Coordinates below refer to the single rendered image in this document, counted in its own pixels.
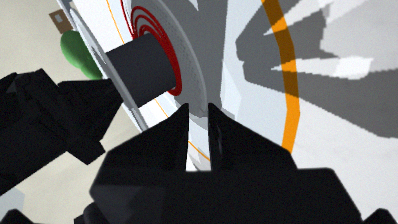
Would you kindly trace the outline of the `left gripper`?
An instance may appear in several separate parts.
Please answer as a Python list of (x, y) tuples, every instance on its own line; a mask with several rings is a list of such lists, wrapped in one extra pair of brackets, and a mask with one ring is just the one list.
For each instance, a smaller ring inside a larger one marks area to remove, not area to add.
[(99, 141), (124, 102), (110, 78), (57, 86), (40, 68), (14, 82), (23, 118), (0, 131), (0, 173), (23, 181), (65, 152), (86, 165), (106, 152)]

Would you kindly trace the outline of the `red wire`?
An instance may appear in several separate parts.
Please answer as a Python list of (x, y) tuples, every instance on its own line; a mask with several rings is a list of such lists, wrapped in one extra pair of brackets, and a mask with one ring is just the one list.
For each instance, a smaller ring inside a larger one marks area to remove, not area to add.
[[(128, 27), (128, 29), (129, 29), (129, 32), (130, 32), (130, 34), (131, 34), (132, 39), (135, 39), (135, 38), (137, 38), (137, 37), (140, 37), (140, 36), (144, 35), (144, 32), (145, 32), (145, 31), (149, 31), (149, 32), (158, 40), (158, 42), (159, 42), (160, 45), (162, 46), (163, 50), (165, 51), (165, 53), (166, 53), (166, 55), (167, 55), (167, 57), (168, 57), (168, 59), (169, 59), (171, 65), (172, 65), (172, 68), (173, 68), (173, 71), (174, 71), (174, 74), (175, 74), (175, 78), (176, 78), (176, 88), (175, 88), (174, 90), (170, 89), (170, 90), (167, 91), (167, 92), (170, 93), (171, 95), (174, 95), (174, 96), (180, 95), (180, 94), (181, 94), (181, 91), (182, 91), (182, 80), (181, 80), (180, 67), (179, 67), (179, 63), (178, 63), (178, 60), (177, 60), (175, 51), (174, 51), (174, 49), (173, 49), (173, 46), (172, 46), (172, 44), (171, 44), (171, 42), (170, 42), (170, 40), (169, 40), (169, 38), (168, 38), (166, 32), (164, 31), (163, 27), (160, 25), (160, 23), (157, 21), (157, 19), (156, 19), (147, 9), (145, 9), (145, 8), (143, 8), (143, 7), (141, 7), (141, 6), (135, 6), (135, 7), (132, 9), (131, 15), (130, 15), (131, 27), (132, 27), (132, 31), (131, 31), (131, 28), (130, 28), (130, 25), (129, 25), (129, 22), (128, 22), (126, 13), (125, 13), (124, 5), (123, 5), (123, 0), (120, 0), (120, 3), (121, 3), (122, 11), (123, 11), (123, 14), (124, 14), (124, 18), (125, 18), (125, 21), (126, 21), (126, 24), (127, 24), (127, 27)], [(148, 17), (146, 17), (145, 15), (138, 15), (138, 16), (135, 18), (135, 22), (134, 22), (134, 25), (133, 25), (133, 14), (134, 14), (134, 11), (135, 11), (136, 9), (140, 9), (140, 10), (144, 11), (145, 13), (147, 13), (147, 14), (153, 19), (153, 21), (156, 23), (156, 25), (157, 25), (159, 28), (154, 24), (154, 22), (153, 22), (152, 20), (150, 20), (150, 19), (149, 19)], [(137, 32), (137, 21), (138, 21), (139, 18), (144, 18), (144, 19), (146, 19), (146, 20), (155, 28), (155, 30), (158, 32), (158, 34), (159, 34), (160, 36), (156, 33), (156, 31), (155, 31), (154, 29), (152, 29), (152, 28), (151, 28), (150, 26), (148, 26), (148, 25), (142, 25), (142, 26), (140, 27), (140, 29), (139, 29), (139, 36), (138, 36), (138, 32)], [(134, 30), (134, 28), (135, 28), (135, 30)], [(144, 29), (143, 29), (143, 28), (144, 28)], [(159, 29), (160, 29), (161, 31), (160, 31)], [(132, 32), (133, 32), (133, 33), (132, 33)], [(161, 33), (161, 32), (162, 32), (162, 33)], [(134, 36), (133, 36), (133, 35), (134, 35)], [(163, 35), (164, 35), (164, 36), (163, 36)], [(161, 38), (162, 38), (162, 39), (161, 39)]]

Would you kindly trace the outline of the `orange painted ring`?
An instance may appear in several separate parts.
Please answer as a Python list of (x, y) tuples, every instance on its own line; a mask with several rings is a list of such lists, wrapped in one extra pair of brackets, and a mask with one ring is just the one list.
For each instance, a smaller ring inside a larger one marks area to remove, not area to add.
[(300, 123), (300, 81), (294, 44), (281, 0), (263, 0), (278, 42), (287, 92), (287, 124), (282, 147), (292, 154)]

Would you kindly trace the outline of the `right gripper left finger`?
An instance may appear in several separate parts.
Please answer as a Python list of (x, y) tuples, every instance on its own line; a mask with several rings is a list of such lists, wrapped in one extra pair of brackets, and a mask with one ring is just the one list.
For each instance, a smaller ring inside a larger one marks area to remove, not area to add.
[(184, 103), (168, 118), (109, 150), (99, 170), (104, 167), (186, 170), (188, 143), (189, 104)]

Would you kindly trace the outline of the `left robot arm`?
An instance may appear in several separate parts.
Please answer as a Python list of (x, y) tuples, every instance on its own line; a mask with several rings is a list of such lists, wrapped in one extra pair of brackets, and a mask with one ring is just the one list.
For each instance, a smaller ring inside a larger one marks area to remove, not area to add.
[[(32, 72), (26, 73), (31, 74)], [(14, 80), (26, 73), (14, 72), (0, 79), (0, 131), (23, 118)], [(0, 196), (21, 182), (18, 181), (14, 170), (6, 175), (0, 173)], [(92, 202), (84, 209), (83, 214), (74, 219), (74, 224), (110, 223), (96, 203)]]

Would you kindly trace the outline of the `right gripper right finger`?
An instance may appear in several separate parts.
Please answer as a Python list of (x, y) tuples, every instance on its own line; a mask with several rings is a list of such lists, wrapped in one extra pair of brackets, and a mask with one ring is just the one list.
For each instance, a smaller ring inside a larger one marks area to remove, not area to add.
[(289, 150), (231, 119), (213, 103), (208, 103), (208, 144), (211, 170), (298, 168)]

